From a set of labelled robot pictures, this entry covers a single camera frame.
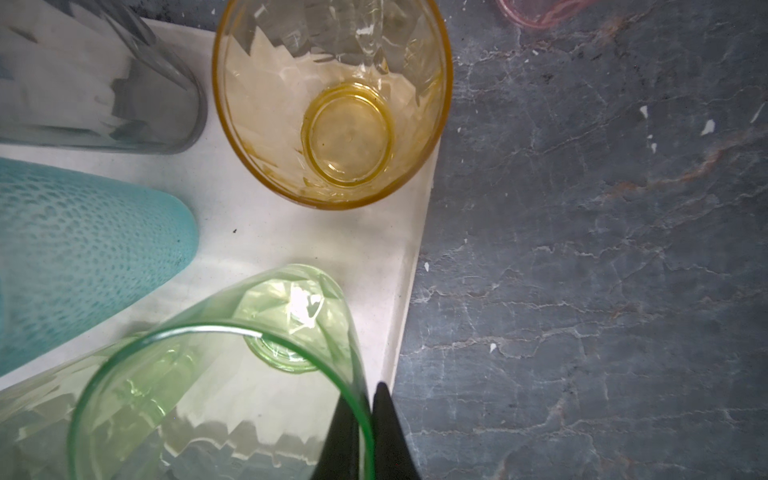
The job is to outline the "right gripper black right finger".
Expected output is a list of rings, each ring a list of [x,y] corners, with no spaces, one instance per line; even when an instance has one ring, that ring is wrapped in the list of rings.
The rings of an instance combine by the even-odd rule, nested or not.
[[[410,455],[388,386],[379,382],[372,409],[375,478],[420,480]]]

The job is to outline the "tall teal glass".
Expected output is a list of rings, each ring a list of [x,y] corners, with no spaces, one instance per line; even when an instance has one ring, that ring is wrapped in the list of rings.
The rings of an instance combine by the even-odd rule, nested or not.
[[[198,242],[194,216],[172,195],[2,159],[2,373],[162,286]]]

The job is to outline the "beige tray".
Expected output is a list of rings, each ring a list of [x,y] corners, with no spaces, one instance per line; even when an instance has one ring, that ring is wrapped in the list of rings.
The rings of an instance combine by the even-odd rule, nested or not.
[[[347,211],[312,210],[261,185],[232,151],[215,113],[186,151],[135,154],[3,143],[7,158],[101,176],[172,195],[195,218],[189,265],[131,306],[8,372],[9,387],[150,328],[216,290],[287,263],[327,271],[357,324],[370,383],[391,381],[402,342],[434,166],[388,198]]]

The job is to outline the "tall green glass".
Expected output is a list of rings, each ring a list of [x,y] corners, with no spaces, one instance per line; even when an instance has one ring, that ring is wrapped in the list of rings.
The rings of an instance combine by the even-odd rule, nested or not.
[[[84,388],[137,334],[49,369],[1,392],[1,477],[67,479],[67,435]]]

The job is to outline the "short pink glass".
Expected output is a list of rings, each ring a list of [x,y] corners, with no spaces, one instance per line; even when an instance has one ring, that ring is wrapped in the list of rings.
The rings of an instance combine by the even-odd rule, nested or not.
[[[596,0],[497,0],[496,3],[515,25],[546,30],[575,16]]]

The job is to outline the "tall grey glass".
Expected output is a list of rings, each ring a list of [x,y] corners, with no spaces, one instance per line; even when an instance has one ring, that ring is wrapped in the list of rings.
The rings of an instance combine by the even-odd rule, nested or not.
[[[192,70],[123,3],[2,2],[2,142],[172,154],[206,119]]]

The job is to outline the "short green glass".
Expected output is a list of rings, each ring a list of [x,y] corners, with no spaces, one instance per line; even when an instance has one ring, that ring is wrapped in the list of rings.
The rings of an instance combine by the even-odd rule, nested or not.
[[[339,397],[375,475],[367,382],[344,294],[290,264],[228,287],[112,355],[67,438],[74,479],[311,479]]]

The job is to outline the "short amber glass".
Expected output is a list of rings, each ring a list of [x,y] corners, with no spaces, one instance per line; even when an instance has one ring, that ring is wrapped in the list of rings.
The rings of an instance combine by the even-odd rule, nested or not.
[[[452,85],[433,1],[231,1],[215,35],[214,101],[235,154],[316,209],[405,185],[439,144]]]

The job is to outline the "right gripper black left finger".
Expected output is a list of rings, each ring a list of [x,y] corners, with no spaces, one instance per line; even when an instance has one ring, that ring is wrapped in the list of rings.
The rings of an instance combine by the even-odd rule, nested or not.
[[[343,397],[339,397],[311,480],[358,480],[359,435],[359,425],[352,409]]]

